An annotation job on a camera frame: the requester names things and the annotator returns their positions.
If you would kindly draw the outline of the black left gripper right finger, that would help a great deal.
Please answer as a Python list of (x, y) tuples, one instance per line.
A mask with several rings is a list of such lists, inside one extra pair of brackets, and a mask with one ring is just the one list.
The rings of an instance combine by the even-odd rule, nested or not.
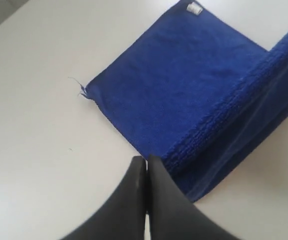
[(152, 240), (235, 240), (181, 192), (157, 156), (148, 157)]

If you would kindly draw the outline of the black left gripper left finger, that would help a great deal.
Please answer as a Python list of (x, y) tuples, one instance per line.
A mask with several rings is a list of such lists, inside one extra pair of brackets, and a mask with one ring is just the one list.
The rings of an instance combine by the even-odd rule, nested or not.
[(108, 200), (65, 240), (143, 240), (146, 218), (146, 161), (135, 156)]

